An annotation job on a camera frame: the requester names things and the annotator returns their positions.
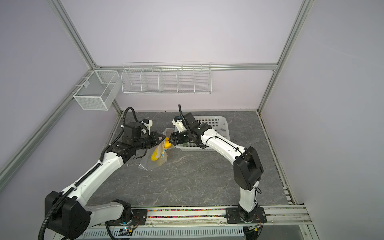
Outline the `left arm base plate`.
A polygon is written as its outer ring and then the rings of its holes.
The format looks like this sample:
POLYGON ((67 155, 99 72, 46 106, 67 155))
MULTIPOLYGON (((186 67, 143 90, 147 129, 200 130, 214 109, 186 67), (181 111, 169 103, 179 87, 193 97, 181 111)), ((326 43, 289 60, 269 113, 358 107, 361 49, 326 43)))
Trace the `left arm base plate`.
POLYGON ((119 224, 122 226, 144 226, 148 215, 147 209, 124 210, 119 224))

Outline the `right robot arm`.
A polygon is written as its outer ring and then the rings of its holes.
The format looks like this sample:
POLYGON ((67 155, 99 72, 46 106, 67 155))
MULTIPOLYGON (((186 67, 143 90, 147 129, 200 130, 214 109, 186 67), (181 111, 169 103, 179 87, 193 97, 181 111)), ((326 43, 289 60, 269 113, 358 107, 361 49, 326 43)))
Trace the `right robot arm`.
POLYGON ((192 113, 183 114, 181 105, 178 108, 179 115, 173 119, 177 131, 171 134, 169 142, 174 146, 192 143, 201 149, 211 148, 225 157, 233 166, 233 177, 240 187, 237 219, 245 223, 253 220, 264 223, 264 209, 257 201, 264 168, 257 150, 226 140, 213 127, 196 120, 192 113))

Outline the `yellow lemon front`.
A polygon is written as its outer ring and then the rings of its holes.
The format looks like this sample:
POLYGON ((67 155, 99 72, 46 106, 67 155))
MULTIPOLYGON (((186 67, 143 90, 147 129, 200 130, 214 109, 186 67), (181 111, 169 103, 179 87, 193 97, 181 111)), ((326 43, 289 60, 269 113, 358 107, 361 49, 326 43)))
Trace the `yellow lemon front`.
POLYGON ((173 145, 169 142, 168 139, 166 139, 164 142, 164 149, 171 149, 171 148, 173 148, 173 145))

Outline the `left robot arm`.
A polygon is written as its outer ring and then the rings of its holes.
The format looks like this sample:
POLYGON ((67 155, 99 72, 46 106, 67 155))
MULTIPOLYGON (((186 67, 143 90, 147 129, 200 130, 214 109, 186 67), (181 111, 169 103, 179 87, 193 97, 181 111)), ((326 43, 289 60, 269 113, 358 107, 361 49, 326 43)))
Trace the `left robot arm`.
POLYGON ((131 204, 122 200, 87 206, 95 191, 129 159, 136 158, 137 151, 155 148, 166 139, 165 135, 151 131, 151 120, 138 120, 132 107, 125 109, 122 120, 120 133, 102 150, 97 163, 64 190, 52 191, 46 196, 45 218, 38 233, 39 240, 45 238, 47 229, 62 235, 64 240, 74 240, 98 224, 118 221, 130 225, 136 218, 131 204))

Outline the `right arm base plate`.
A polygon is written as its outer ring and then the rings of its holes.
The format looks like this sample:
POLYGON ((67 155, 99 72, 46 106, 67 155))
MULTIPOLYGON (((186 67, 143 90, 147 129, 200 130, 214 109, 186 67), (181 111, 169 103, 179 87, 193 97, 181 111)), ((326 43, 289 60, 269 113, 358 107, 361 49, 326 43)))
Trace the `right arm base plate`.
POLYGON ((264 224, 267 222, 265 210, 260 206, 256 206, 249 213, 240 206, 226 208, 225 211, 228 224, 264 224))

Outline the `clear zip top bag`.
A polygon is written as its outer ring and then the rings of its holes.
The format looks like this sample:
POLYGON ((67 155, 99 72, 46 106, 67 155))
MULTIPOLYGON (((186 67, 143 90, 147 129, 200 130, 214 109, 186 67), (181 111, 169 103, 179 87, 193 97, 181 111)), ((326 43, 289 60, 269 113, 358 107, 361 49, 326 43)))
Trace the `clear zip top bag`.
POLYGON ((148 150, 139 164, 139 169, 151 171, 157 167, 160 167, 167 161, 167 150, 175 148, 175 146, 169 142, 171 133, 174 131, 175 130, 171 128, 167 128, 163 131, 163 135, 165 135, 166 138, 159 145, 148 150))

